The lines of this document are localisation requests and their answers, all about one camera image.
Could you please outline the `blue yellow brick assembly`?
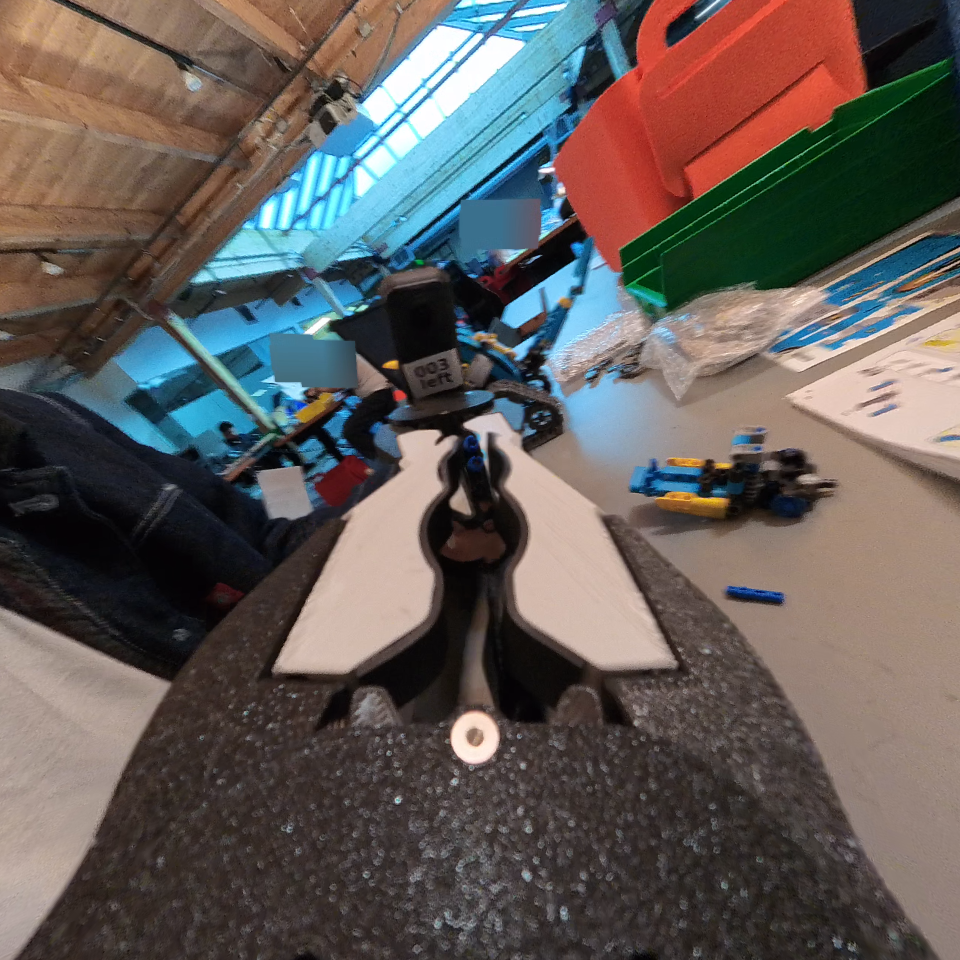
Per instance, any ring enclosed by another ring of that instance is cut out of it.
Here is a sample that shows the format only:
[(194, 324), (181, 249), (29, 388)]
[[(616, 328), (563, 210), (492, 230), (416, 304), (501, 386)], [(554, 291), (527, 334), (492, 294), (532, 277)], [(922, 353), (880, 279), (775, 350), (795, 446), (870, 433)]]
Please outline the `blue yellow brick assembly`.
[(732, 521), (755, 511), (798, 521), (839, 488), (796, 447), (769, 450), (768, 429), (742, 426), (726, 462), (652, 458), (630, 475), (630, 492), (654, 500), (663, 511), (697, 519)]

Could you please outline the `crinkled clear plastic bag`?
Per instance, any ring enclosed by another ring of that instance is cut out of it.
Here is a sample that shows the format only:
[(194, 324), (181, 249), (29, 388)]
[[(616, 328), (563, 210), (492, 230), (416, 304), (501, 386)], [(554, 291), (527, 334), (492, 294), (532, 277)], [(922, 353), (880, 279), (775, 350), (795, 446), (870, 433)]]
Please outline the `crinkled clear plastic bag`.
[(751, 285), (700, 295), (661, 316), (640, 353), (680, 401), (696, 379), (713, 377), (766, 352), (786, 331), (826, 306), (816, 287), (768, 291)]

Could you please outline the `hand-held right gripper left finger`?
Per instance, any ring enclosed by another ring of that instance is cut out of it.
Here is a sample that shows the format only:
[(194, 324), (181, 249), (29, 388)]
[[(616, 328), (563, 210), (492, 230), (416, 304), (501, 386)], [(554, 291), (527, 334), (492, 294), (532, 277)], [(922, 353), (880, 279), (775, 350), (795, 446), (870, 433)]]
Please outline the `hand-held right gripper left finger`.
[(274, 676), (362, 677), (433, 626), (442, 589), (426, 529), (450, 495), (450, 457), (438, 474), (399, 470), (348, 512)]

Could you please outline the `orange plastic bin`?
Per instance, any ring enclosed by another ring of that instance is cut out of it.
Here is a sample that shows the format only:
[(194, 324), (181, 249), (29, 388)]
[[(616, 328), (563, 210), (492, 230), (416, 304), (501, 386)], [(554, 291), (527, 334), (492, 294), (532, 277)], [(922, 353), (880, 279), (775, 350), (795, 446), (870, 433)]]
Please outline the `orange plastic bin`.
[(732, 1), (669, 43), (694, 6), (650, 6), (637, 65), (556, 159), (572, 210), (618, 273), (632, 241), (868, 89), (853, 2)]

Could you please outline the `open instruction booklet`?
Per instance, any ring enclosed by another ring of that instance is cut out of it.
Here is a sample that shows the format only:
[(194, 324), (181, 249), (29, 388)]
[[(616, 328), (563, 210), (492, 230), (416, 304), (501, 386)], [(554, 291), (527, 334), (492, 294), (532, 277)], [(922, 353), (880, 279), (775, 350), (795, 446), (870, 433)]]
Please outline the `open instruction booklet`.
[(959, 480), (958, 312), (787, 395), (895, 459)]

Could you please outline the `clear bag of track links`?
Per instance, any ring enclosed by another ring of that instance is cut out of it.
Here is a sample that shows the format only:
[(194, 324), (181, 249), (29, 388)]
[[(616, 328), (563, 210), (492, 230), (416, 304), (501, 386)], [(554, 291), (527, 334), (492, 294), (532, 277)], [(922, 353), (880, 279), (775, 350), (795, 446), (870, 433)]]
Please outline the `clear bag of track links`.
[(559, 384), (586, 379), (590, 371), (638, 356), (651, 329), (651, 318), (644, 312), (618, 309), (566, 345), (553, 348), (546, 366)]

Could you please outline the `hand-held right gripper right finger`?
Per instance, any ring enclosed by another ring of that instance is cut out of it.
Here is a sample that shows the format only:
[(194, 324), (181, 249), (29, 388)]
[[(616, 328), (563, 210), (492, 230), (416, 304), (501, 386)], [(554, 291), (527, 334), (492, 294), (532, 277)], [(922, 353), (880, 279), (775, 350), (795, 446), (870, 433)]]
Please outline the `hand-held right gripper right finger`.
[(678, 660), (601, 510), (527, 454), (491, 438), (499, 489), (519, 523), (508, 575), (520, 626), (603, 676), (672, 671)]

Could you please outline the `red bag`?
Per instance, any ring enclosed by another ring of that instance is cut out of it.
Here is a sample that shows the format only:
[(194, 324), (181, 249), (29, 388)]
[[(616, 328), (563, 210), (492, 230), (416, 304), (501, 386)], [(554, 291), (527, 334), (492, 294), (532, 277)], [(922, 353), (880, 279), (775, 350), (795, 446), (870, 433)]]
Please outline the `red bag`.
[(356, 488), (364, 484), (373, 469), (362, 458), (349, 454), (313, 480), (319, 499), (330, 507), (339, 507), (347, 502)]

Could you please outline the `white shirt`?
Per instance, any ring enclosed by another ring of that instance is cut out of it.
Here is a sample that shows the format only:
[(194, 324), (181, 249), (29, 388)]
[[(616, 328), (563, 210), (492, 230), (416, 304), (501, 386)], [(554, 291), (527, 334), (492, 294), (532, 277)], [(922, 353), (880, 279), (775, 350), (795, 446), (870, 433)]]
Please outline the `white shirt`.
[(1, 612), (1, 957), (15, 958), (90, 849), (169, 688)]

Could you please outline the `short black ridged beam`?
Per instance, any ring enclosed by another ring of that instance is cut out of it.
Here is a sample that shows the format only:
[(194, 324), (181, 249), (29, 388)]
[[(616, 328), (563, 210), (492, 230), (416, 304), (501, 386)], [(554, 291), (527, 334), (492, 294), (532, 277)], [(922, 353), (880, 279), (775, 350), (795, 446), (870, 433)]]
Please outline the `short black ridged beam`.
[(462, 450), (462, 440), (470, 435), (477, 437), (474, 433), (467, 433), (460, 438), (459, 486), (457, 492), (451, 497), (450, 506), (461, 521), (478, 523), (491, 519), (497, 498), (493, 491), (487, 461), (478, 437), (482, 449), (481, 457), (486, 463), (486, 478), (479, 479), (466, 471), (465, 464), (469, 457)]

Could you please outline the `built blue robot model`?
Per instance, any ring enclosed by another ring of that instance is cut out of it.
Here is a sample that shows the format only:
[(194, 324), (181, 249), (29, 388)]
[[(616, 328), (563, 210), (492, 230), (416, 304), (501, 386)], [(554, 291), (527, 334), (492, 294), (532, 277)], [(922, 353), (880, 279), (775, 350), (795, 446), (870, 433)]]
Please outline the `built blue robot model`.
[(584, 291), (594, 255), (592, 238), (574, 247), (577, 257), (567, 293), (550, 304), (545, 290), (540, 290), (541, 313), (520, 327), (497, 321), (470, 341), (458, 334), (458, 346), (473, 349), (462, 386), (422, 399), (409, 396), (390, 414), (395, 435), (421, 429), (436, 429), (443, 436), (456, 434), (474, 417), (507, 414), (506, 407), (497, 407), (506, 402), (520, 417), (513, 429), (520, 434), (524, 450), (534, 450), (563, 434), (562, 405), (552, 395), (546, 360)]

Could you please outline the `blue sticker sheet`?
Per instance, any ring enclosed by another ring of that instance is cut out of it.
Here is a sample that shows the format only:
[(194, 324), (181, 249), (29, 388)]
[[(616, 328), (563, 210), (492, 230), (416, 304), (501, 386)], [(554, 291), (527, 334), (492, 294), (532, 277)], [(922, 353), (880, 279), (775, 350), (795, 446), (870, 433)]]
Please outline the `blue sticker sheet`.
[(959, 298), (959, 233), (921, 234), (824, 288), (813, 318), (786, 330), (767, 356), (799, 373)]

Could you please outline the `person's left hand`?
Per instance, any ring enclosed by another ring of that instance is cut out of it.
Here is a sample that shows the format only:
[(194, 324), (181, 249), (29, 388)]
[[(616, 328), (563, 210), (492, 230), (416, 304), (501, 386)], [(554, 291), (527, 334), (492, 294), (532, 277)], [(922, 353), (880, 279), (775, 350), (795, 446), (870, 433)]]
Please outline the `person's left hand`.
[(480, 522), (451, 520), (451, 532), (438, 555), (454, 563), (495, 565), (507, 553), (507, 545), (491, 520)]

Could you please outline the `grey desk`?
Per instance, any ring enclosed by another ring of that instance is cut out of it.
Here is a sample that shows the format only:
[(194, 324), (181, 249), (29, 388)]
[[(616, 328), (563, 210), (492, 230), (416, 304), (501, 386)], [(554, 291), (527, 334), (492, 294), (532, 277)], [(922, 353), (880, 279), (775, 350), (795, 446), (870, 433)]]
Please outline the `grey desk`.
[[(696, 381), (662, 374), (561, 388), (564, 434), (535, 457), (625, 517), (750, 642), (815, 740), (848, 819), (941, 958), (958, 958), (958, 485), (798, 411), (786, 396), (950, 315), (940, 309), (810, 370), (765, 357)], [(713, 523), (629, 492), (655, 457), (729, 453), (766, 426), (839, 492), (796, 524)], [(727, 586), (784, 593), (740, 603)]]

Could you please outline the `green plastic bin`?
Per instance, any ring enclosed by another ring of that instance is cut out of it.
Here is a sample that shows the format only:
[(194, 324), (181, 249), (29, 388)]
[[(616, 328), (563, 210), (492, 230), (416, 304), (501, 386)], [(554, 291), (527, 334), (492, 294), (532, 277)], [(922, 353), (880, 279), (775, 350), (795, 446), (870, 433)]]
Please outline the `green plastic bin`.
[(955, 199), (956, 93), (949, 58), (838, 106), (624, 246), (625, 288), (670, 310), (791, 286)]

